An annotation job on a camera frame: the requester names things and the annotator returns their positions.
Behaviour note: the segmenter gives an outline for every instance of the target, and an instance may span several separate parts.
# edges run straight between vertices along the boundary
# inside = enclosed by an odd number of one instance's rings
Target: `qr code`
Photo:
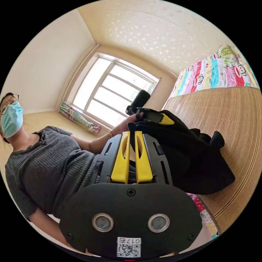
[[[117,240],[118,257],[140,257],[141,239],[118,237]]]

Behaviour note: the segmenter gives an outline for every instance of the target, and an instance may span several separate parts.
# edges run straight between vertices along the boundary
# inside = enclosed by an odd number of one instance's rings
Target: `woman's hand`
[[[128,131],[127,124],[131,122],[136,122],[136,114],[127,117],[122,123],[120,123],[118,126],[113,128],[113,130],[111,131],[112,134],[115,136]]]

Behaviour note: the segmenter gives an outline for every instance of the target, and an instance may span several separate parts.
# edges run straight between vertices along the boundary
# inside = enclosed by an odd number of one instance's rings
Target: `window pane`
[[[87,112],[95,115],[112,126],[117,126],[125,120],[124,116],[94,100],[91,101]]]
[[[126,107],[130,105],[130,102],[121,98],[120,96],[99,87],[98,91],[95,94],[95,99],[113,107],[114,109],[125,113]]]
[[[111,74],[114,74],[118,77],[121,77],[122,79],[128,81],[129,83],[132,83],[133,85],[141,88],[141,89],[144,89],[146,91],[148,91],[148,89],[150,88],[151,86],[151,83],[148,82],[147,80],[145,80],[144,78],[140,77],[140,76],[137,76],[136,74],[130,72],[129,70],[127,69],[124,69],[118,65],[115,65],[111,72]]]
[[[73,102],[75,106],[79,107],[80,109],[85,108],[92,91],[110,63],[110,61],[102,58],[99,58],[95,62],[77,92]]]
[[[139,93],[137,89],[112,76],[107,76],[102,85],[131,101],[133,101]]]

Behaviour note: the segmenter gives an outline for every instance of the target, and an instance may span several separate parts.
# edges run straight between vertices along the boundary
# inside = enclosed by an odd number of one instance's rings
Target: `patterned curtain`
[[[87,126],[88,130],[91,132],[99,133],[100,126],[94,125],[91,122],[88,122],[78,111],[76,111],[70,104],[66,101],[62,101],[59,112],[71,120],[76,120],[79,123],[82,123]]]

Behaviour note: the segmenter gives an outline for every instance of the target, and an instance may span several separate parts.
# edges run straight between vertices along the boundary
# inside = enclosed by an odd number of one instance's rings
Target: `yellow plastic part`
[[[129,176],[130,132],[123,132],[115,165],[111,175],[114,182],[127,184]]]
[[[175,123],[167,115],[165,115],[165,114],[162,114],[162,115],[163,115],[163,119],[160,122],[161,125],[173,125]]]
[[[150,182],[153,179],[147,149],[141,131],[135,131],[136,182]]]

